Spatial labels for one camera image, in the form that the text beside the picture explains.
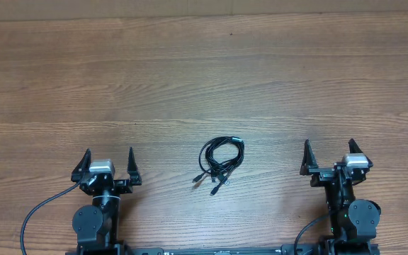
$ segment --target wooden table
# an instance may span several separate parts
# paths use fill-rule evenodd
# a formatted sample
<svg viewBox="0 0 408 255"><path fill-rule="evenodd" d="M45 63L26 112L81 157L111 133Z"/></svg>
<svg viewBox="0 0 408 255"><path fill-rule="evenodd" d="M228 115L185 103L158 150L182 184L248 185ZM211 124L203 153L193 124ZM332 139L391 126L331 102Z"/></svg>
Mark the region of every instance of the wooden table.
<svg viewBox="0 0 408 255"><path fill-rule="evenodd" d="M246 156L210 197L209 178L191 180L222 135ZM144 183L122 198L119 234L132 247L291 243L326 211L299 175L303 142L329 166L351 137L374 162L355 194L382 206L375 243L408 254L408 13L0 23L0 254L20 254L24 217L72 185L88 147L117 176L134 148ZM41 208L28 253L72 251L90 202L75 190Z"/></svg>

